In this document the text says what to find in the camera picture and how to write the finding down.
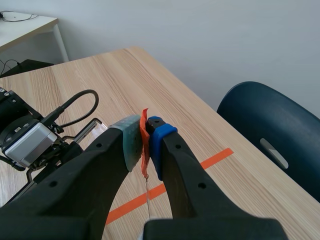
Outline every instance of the dark blue chair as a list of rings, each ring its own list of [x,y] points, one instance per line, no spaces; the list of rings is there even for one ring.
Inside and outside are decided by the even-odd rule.
[[[234,86],[217,113],[320,202],[320,119],[258,82]]]

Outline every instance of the black power cable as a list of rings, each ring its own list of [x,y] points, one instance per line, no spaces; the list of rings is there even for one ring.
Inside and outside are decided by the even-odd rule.
[[[17,60],[14,60],[14,59],[9,59],[9,60],[5,61],[5,63],[4,63],[3,61],[1,61],[2,63],[4,63],[4,65],[3,65],[3,69],[2,69],[2,71],[1,71],[1,73],[0,73],[0,76],[1,76],[2,73],[4,72],[5,67],[6,67],[6,64],[7,64],[7,62],[9,62],[9,61],[15,61],[17,65],[20,65],[20,62],[18,62]]]
[[[16,22],[23,22],[23,21],[26,21],[26,20],[31,20],[31,19],[35,19],[37,17],[39,17],[39,15],[35,15],[34,17],[32,17],[34,14],[31,14],[30,17],[26,18],[26,19],[21,19],[21,20],[8,20],[5,18],[5,15],[3,13],[12,13],[12,11],[0,11],[0,14],[2,15],[1,19],[4,21],[4,22],[7,22],[7,23],[16,23]]]
[[[0,161],[3,161],[3,162],[5,162],[6,164],[9,164],[9,165],[12,166],[14,169],[16,169],[16,170],[18,170],[18,171],[20,171],[20,172],[23,172],[24,170],[26,170],[24,167],[16,165],[14,162],[10,161],[9,159],[7,159],[6,157],[1,156],[1,155],[0,155]]]
[[[98,107],[99,104],[99,95],[96,91],[92,90],[92,89],[88,89],[88,90],[84,90],[81,92],[78,92],[77,94],[75,94],[73,97],[71,97],[68,101],[66,101],[64,104],[62,104],[61,106],[57,107],[53,112],[51,112],[48,116],[46,116],[41,122],[42,124],[44,124],[45,126],[49,127],[53,124],[53,122],[72,104],[74,103],[78,98],[80,98],[83,95],[86,94],[93,94],[94,95],[94,105],[91,108],[91,110],[83,115],[82,117],[73,120],[71,122],[62,124],[60,127],[61,128],[65,128],[68,126],[71,126],[73,124],[76,124],[84,119],[86,119],[87,117],[89,117]]]

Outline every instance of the orange tape line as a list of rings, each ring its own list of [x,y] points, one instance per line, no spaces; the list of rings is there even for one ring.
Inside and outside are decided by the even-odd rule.
[[[207,168],[211,167],[212,165],[218,163],[219,161],[225,159],[226,157],[230,156],[233,153],[234,152],[230,148],[226,148],[225,150],[217,153],[216,155],[209,157],[207,160],[204,160],[200,164],[204,169],[207,169]],[[149,190],[149,192],[148,192],[149,199],[152,200],[165,192],[166,192],[166,188],[165,188],[165,185],[162,183],[159,186],[156,186],[156,187]],[[140,196],[132,199],[131,201],[128,201],[127,203],[110,211],[108,218],[106,219],[105,224],[109,224],[109,223],[121,218],[123,215],[126,215],[127,213],[142,206],[145,203],[147,203],[147,194],[146,193],[141,194]]]

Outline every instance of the desk leg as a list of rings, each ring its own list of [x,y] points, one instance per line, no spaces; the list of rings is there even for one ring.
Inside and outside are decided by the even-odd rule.
[[[64,62],[69,62],[69,58],[68,58],[68,55],[67,55],[67,52],[66,52],[66,49],[65,49],[64,41],[61,38],[61,34],[60,34],[60,31],[59,31],[58,24],[54,25],[53,34],[54,34],[54,37],[56,39],[56,42],[58,43],[60,52],[62,54],[63,61]]]

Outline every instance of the wood grain tabletop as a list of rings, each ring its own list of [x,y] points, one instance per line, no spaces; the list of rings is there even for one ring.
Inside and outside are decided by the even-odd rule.
[[[98,108],[86,120],[66,128],[65,134],[71,136],[93,117],[108,126],[149,108],[149,116],[162,117],[178,128],[199,162],[227,148],[233,151],[206,171],[236,205],[254,216],[279,220],[290,239],[320,239],[320,204],[139,47],[1,78],[0,86],[15,91],[44,116],[82,90],[97,91]],[[91,96],[81,97],[57,122],[81,117],[93,102]],[[90,140],[88,136],[81,146],[87,147]],[[146,192],[139,166],[140,162],[124,180],[111,211]],[[161,184],[152,162],[148,173],[150,189]],[[24,172],[0,162],[0,205],[25,183]],[[171,217],[166,193],[152,199],[149,205],[152,218]],[[102,239],[137,239],[148,219],[145,203],[107,224]]]

